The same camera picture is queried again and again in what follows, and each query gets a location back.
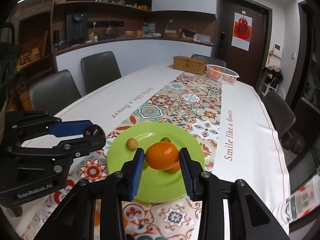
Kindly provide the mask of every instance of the plastic basket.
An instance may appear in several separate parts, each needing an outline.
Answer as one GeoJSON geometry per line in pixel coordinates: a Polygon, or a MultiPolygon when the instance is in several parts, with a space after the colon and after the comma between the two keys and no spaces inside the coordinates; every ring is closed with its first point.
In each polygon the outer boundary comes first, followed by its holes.
{"type": "Polygon", "coordinates": [[[227,85],[233,85],[239,77],[236,72],[217,65],[207,65],[207,76],[214,81],[227,85]]]}

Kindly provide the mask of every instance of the green plate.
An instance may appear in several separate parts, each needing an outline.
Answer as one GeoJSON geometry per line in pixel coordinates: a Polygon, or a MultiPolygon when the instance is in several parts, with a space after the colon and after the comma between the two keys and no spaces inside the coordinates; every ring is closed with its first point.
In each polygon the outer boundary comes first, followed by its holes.
{"type": "MultiPolygon", "coordinates": [[[[108,151],[108,169],[110,173],[121,170],[122,165],[132,160],[134,153],[126,147],[129,138],[136,138],[144,151],[163,137],[168,137],[180,150],[188,148],[192,160],[204,167],[204,154],[198,141],[182,128],[163,122],[145,122],[119,134],[108,151]]],[[[135,199],[149,203],[168,202],[186,194],[181,171],[168,173],[147,167],[143,170],[138,195],[135,199]]]]}

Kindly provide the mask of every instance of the orange in basket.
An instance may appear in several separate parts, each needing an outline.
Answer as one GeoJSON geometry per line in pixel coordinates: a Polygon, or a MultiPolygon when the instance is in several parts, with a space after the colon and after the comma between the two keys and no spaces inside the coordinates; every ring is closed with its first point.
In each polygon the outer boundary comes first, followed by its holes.
{"type": "Polygon", "coordinates": [[[207,71],[209,71],[209,76],[213,77],[214,79],[219,79],[221,77],[221,74],[216,72],[221,72],[221,69],[218,67],[208,68],[207,71]]]}

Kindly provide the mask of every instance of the white wall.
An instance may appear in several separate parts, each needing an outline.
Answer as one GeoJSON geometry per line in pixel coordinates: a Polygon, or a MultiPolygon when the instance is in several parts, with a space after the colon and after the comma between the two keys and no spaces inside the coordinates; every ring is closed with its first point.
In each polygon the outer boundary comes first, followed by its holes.
{"type": "MultiPolygon", "coordinates": [[[[273,50],[274,43],[282,46],[284,43],[284,6],[274,0],[253,0],[272,9],[272,31],[269,51],[273,50]]],[[[280,58],[272,57],[271,65],[280,65],[280,58]]]]}
{"type": "Polygon", "coordinates": [[[291,0],[284,5],[284,44],[281,58],[283,81],[279,85],[278,94],[285,98],[297,64],[300,45],[300,14],[298,3],[303,0],[291,0]]]}

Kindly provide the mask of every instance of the countertop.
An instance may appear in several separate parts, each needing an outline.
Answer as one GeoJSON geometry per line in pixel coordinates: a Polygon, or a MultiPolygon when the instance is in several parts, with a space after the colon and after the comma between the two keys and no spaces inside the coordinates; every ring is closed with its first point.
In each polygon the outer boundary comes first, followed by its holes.
{"type": "Polygon", "coordinates": [[[212,47],[212,44],[207,44],[207,43],[203,43],[203,42],[197,42],[197,41],[187,41],[187,40],[182,40],[182,39],[172,39],[172,38],[155,38],[155,37],[125,37],[125,36],[120,36],[116,39],[107,39],[107,40],[101,40],[101,41],[95,41],[95,42],[90,42],[90,43],[82,43],[79,45],[75,45],[75,46],[70,46],[67,47],[65,49],[60,49],[60,50],[56,50],[55,51],[55,55],[61,55],[63,53],[75,50],[75,49],[80,49],[80,48],[84,48],[84,47],[88,47],[88,46],[92,46],[92,45],[97,45],[97,44],[103,44],[103,43],[107,43],[107,42],[116,42],[116,41],[131,41],[131,40],[167,40],[167,41],[180,41],[180,42],[188,42],[188,43],[195,43],[195,44],[199,44],[199,45],[203,45],[203,46],[208,46],[208,47],[212,47]]]}

